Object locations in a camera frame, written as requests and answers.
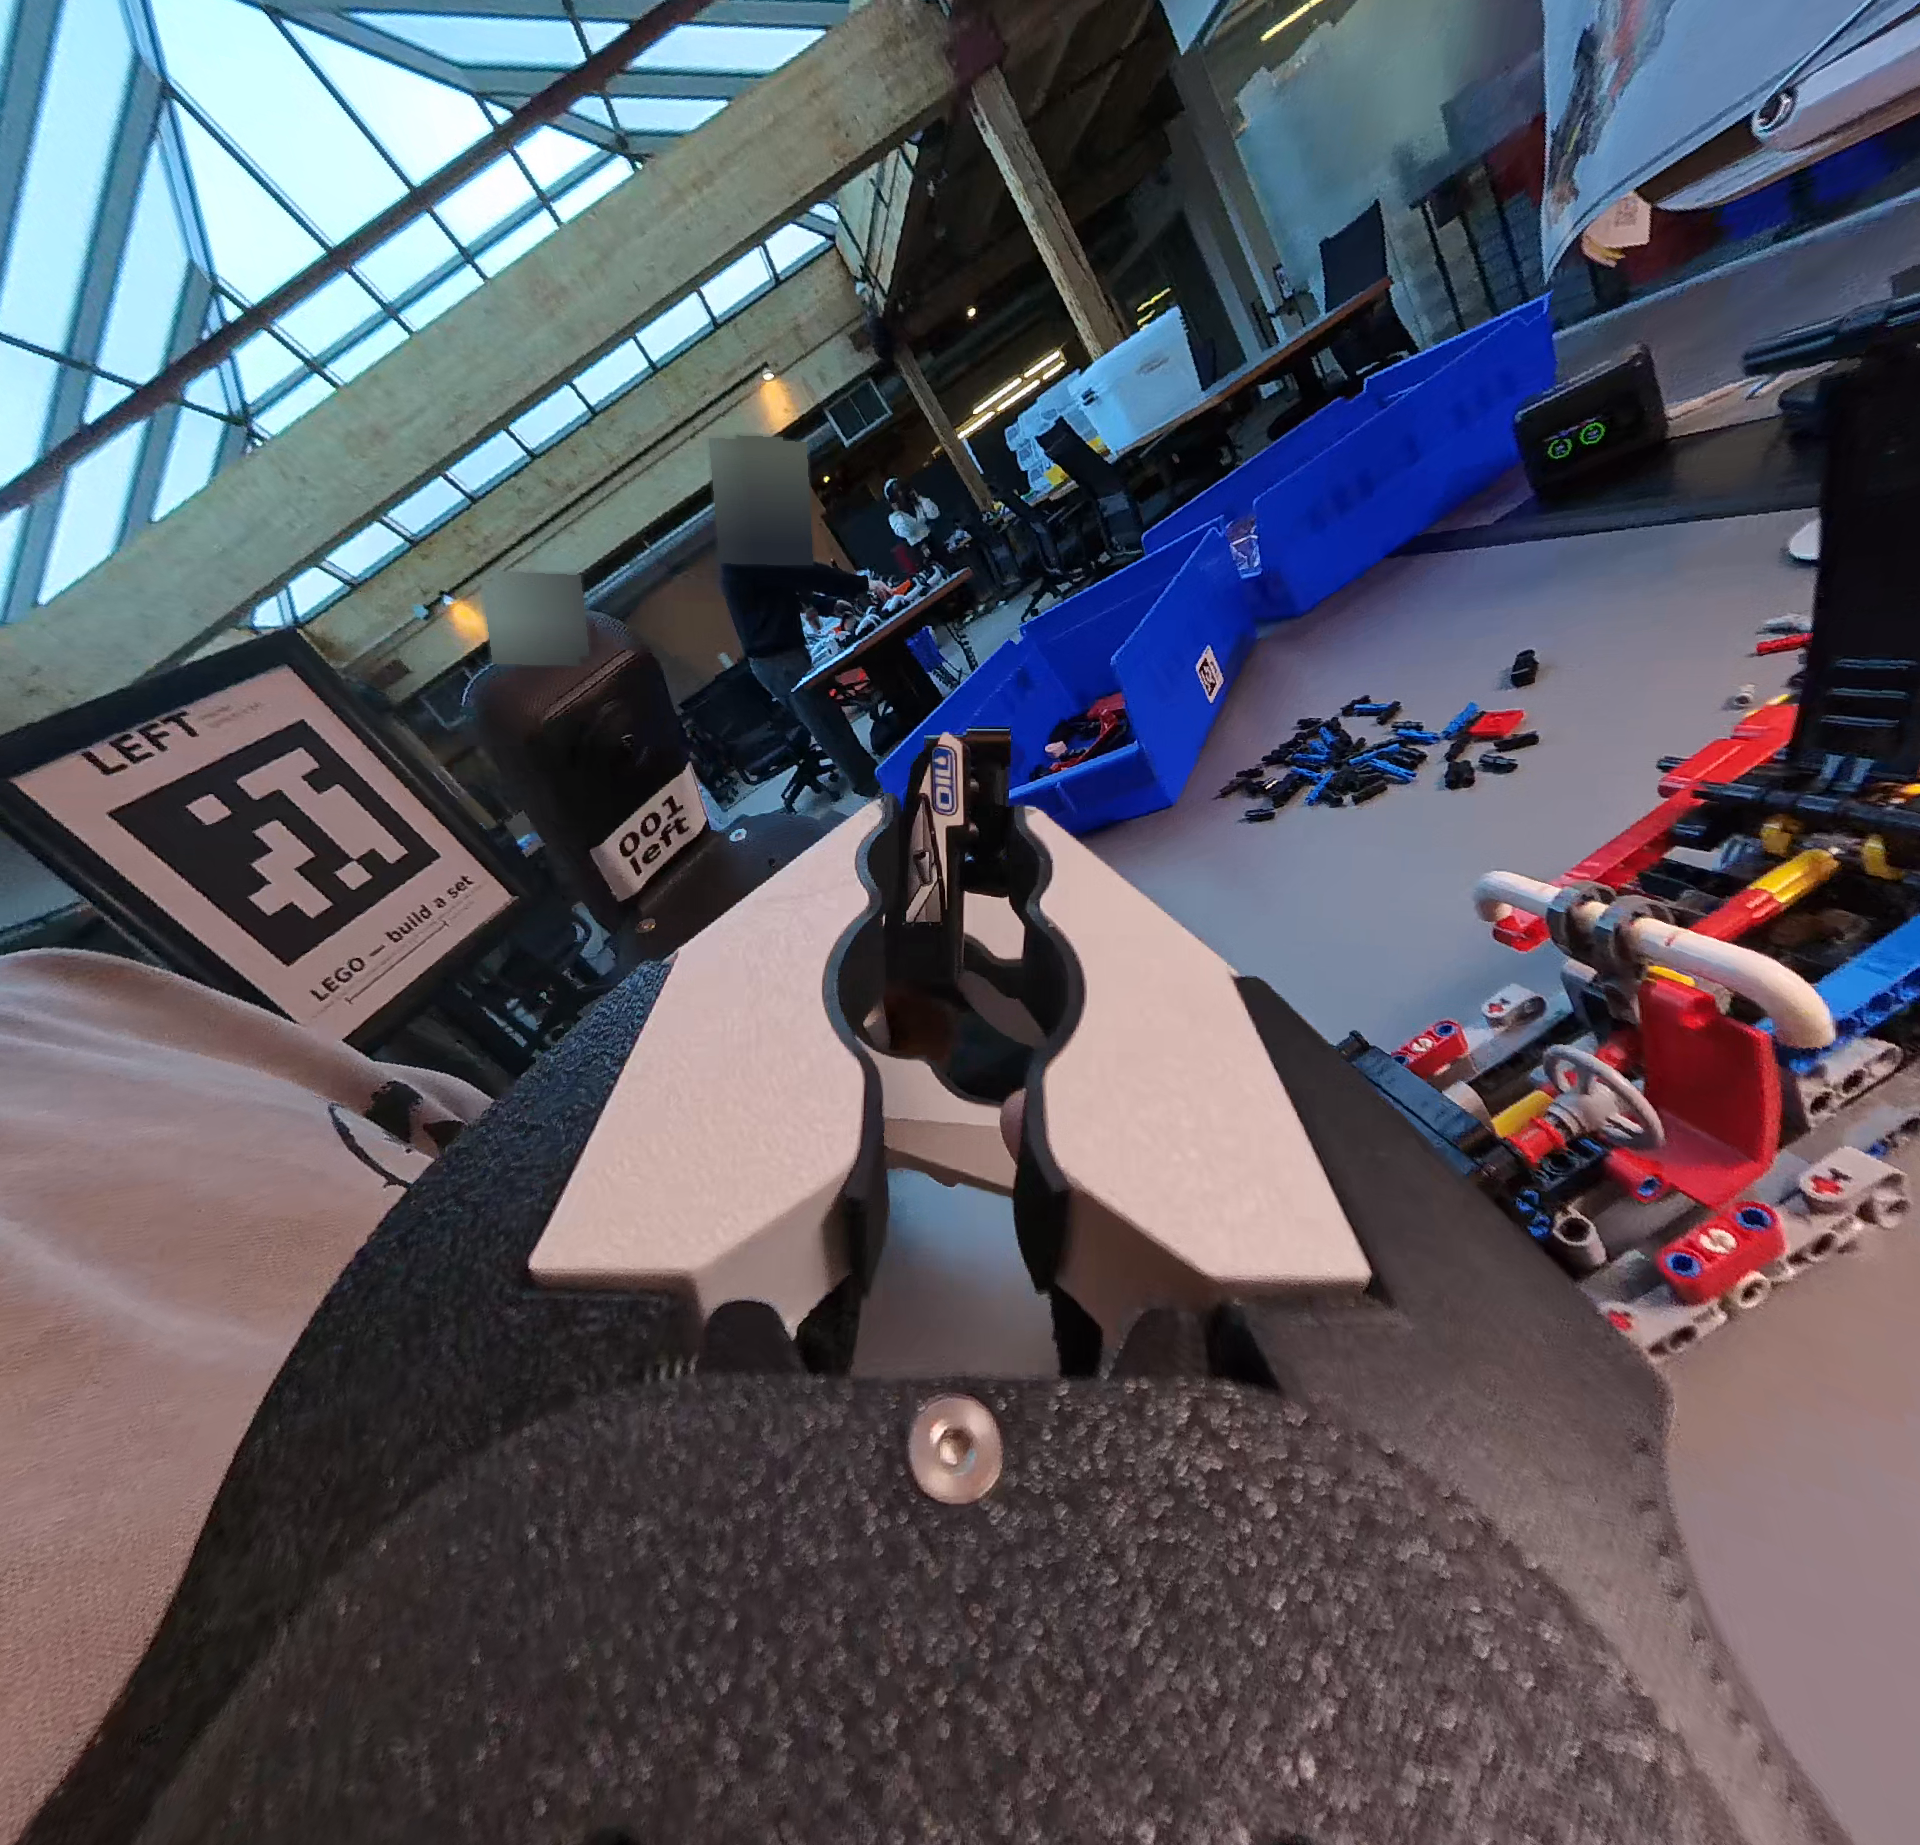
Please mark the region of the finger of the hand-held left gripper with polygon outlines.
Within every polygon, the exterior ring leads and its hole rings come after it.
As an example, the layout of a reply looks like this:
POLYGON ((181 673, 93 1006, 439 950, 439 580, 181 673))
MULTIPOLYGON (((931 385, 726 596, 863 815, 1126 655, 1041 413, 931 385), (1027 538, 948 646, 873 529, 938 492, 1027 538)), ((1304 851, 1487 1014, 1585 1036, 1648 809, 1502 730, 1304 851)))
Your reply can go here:
POLYGON ((885 1165, 988 1196, 1019 1191, 997 1107, 885 1113, 885 1165))

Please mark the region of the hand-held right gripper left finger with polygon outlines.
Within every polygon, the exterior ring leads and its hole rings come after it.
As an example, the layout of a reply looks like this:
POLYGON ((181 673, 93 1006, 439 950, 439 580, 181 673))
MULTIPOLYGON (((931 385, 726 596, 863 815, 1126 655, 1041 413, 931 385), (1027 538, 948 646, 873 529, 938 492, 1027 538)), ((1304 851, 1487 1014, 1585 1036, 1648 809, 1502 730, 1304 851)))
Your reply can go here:
POLYGON ((885 1239, 881 1068, 840 966, 873 917, 863 805, 690 939, 526 1251, 542 1285, 858 1324, 885 1239))

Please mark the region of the long black lego piece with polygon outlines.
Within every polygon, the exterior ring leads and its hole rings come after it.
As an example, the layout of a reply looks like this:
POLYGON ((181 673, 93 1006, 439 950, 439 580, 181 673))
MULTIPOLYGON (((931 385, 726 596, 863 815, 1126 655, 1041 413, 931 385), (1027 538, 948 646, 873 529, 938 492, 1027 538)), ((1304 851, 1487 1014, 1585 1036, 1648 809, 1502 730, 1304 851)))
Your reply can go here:
POLYGON ((968 894, 1008 890, 1010 734, 931 734, 885 863, 885 1053, 943 1055, 958 1014, 968 894))

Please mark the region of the lego car chassis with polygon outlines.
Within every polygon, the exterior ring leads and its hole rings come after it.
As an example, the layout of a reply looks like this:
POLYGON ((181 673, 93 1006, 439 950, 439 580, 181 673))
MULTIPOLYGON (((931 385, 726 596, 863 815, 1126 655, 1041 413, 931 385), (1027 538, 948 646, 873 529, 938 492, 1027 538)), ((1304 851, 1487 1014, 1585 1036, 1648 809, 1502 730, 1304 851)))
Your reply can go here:
POLYGON ((1337 1055, 1648 1362, 1913 1218, 1913 765, 1807 760, 1773 698, 1476 917, 1555 953, 1337 1055))

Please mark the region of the pile of colourful lego pieces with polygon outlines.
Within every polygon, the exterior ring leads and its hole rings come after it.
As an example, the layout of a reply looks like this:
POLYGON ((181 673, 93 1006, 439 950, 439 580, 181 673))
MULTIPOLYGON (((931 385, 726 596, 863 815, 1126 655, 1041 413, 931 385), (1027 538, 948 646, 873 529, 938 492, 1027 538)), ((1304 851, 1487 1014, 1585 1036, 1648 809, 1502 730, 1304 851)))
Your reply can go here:
POLYGON ((1785 688, 1796 688, 1795 666, 1796 666, 1807 650, 1811 650, 1811 616, 1807 608, 1759 621, 1750 650, 1749 650, 1749 673, 1725 698, 1725 705, 1750 712, 1780 676, 1785 676, 1785 688))

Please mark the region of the lego instruction booklet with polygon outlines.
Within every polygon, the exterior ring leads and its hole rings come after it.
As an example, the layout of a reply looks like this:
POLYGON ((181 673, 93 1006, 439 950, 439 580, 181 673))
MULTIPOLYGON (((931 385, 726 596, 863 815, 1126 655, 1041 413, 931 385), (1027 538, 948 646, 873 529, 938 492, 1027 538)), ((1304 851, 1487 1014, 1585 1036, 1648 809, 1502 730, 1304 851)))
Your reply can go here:
POLYGON ((1892 108, 1870 76, 1910 69, 1913 0, 1542 0, 1546 188, 1542 254, 1555 269, 1629 196, 1684 209, 1737 155, 1796 162, 1892 108))

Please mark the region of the pile of black blue pins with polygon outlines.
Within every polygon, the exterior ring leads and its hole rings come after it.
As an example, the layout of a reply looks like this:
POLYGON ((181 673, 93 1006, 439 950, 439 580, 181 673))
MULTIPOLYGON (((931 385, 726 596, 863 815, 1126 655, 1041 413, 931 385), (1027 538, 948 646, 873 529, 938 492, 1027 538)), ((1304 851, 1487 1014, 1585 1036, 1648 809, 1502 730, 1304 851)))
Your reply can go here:
POLYGON ((1212 798, 1238 805, 1240 822, 1366 809, 1416 788, 1473 793, 1476 782, 1519 777, 1535 746, 1529 705, 1464 700, 1440 726, 1424 726, 1394 698, 1363 688, 1332 712, 1304 712, 1294 734, 1225 777, 1212 798))

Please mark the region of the black framed marker sign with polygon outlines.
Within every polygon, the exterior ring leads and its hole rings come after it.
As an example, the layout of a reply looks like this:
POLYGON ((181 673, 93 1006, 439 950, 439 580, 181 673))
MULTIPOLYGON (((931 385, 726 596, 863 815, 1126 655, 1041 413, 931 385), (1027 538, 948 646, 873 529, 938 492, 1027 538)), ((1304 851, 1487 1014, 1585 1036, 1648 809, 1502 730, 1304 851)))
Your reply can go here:
POLYGON ((5 730, 0 809, 172 974, 352 1047, 525 913, 462 788, 296 630, 5 730))

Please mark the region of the blue bin with square label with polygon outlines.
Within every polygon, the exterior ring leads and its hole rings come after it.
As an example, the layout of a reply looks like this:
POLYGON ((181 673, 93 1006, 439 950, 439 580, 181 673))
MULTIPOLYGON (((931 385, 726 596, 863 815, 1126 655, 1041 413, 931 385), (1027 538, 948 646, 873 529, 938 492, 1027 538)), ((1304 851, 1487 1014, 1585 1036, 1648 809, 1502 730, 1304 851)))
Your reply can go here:
POLYGON ((1010 805, 1033 805, 1081 838, 1154 815, 1177 805, 1248 650, 1250 608, 1231 538, 1188 536, 1041 608, 881 760, 881 788, 907 793, 925 734, 1008 730, 1010 805), (1126 705, 1132 739, 1047 777, 1050 730, 1108 698, 1126 705))

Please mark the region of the black office chair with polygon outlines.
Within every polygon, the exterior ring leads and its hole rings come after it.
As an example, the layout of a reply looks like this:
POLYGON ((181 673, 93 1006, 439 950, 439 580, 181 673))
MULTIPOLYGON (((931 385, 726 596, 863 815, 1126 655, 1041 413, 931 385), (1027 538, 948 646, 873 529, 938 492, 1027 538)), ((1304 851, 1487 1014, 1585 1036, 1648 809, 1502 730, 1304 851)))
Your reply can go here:
POLYGON ((1041 431, 1047 462, 1093 500, 1105 555, 1138 566, 1145 555, 1145 524, 1138 500, 1116 462, 1105 462, 1071 419, 1050 419, 1041 431))
POLYGON ((1418 348, 1393 300, 1378 199, 1366 199, 1342 230, 1324 235, 1324 313, 1332 316, 1366 286, 1378 286, 1371 306, 1348 313, 1326 342, 1342 381, 1366 381, 1418 348))

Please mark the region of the stack of white storage boxes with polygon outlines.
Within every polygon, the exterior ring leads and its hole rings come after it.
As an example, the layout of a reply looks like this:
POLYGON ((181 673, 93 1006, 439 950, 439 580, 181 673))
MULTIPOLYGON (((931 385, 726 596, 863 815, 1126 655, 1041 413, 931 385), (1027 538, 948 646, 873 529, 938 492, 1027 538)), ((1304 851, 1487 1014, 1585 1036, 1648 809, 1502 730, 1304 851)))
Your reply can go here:
POLYGON ((1071 368, 1010 419, 1008 443, 1022 467, 1022 492, 1047 492, 1062 482, 1062 467, 1047 462, 1041 435, 1071 423, 1105 462, 1173 423, 1202 399, 1202 376, 1188 359, 1181 313, 1147 316, 1126 343, 1097 359, 1093 368, 1071 368))

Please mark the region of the long blue storage bin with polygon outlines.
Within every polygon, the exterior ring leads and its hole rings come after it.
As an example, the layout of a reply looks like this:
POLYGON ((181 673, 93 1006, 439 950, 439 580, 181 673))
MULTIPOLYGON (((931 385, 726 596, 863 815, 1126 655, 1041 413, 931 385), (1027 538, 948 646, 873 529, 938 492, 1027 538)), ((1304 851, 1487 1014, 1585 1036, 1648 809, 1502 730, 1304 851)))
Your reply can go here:
POLYGON ((1240 575, 1248 608, 1294 621, 1512 473, 1512 413, 1552 381, 1552 313, 1529 300, 1317 411, 1145 529, 1145 554, 1181 554, 1248 515, 1258 538, 1258 569, 1240 575))

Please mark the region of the black desk mat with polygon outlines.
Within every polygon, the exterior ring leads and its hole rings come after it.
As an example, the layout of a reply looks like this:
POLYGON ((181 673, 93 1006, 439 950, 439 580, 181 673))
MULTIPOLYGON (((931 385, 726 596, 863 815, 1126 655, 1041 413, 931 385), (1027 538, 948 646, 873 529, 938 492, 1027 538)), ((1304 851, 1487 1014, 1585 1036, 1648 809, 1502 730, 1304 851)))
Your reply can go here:
POLYGON ((1579 492, 1535 500, 1525 473, 1403 538, 1403 555, 1555 538, 1555 536, 1632 536, 1692 515, 1750 515, 1750 512, 1811 512, 1822 492, 1822 443, 1795 435, 1780 413, 1742 419, 1717 431, 1675 435, 1579 492))

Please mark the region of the black power bank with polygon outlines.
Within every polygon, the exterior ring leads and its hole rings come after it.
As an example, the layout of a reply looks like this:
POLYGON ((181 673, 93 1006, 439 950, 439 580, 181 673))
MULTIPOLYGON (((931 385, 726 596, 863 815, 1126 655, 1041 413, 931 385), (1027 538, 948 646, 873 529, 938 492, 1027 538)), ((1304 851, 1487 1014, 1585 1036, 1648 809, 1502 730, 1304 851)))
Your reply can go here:
POLYGON ((1512 413, 1512 443, 1535 500, 1555 508, 1595 475, 1665 447, 1665 399, 1648 343, 1535 391, 1512 413))

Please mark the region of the long wooden desk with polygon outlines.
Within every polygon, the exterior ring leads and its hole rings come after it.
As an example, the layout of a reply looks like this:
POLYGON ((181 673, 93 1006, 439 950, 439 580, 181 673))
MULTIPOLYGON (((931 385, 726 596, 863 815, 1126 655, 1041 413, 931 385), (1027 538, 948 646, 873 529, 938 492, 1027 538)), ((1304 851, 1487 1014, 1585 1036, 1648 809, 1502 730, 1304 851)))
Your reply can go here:
POLYGON ((1366 284, 1363 291, 1348 291, 1342 306, 1332 306, 1326 316, 1317 316, 1309 327, 1299 327, 1294 342, 1279 342, 1274 348, 1262 348, 1258 365, 1225 376, 1218 385, 1208 385, 1181 413, 1173 413, 1165 423, 1132 435, 1116 447, 1116 462, 1145 453, 1147 443, 1208 419, 1212 411, 1238 402, 1250 385, 1271 385, 1279 376, 1294 376, 1299 365, 1324 359, 1324 343, 1332 343, 1337 327, 1348 327, 1355 316, 1366 316, 1378 300, 1393 300, 1393 278, 1366 284))

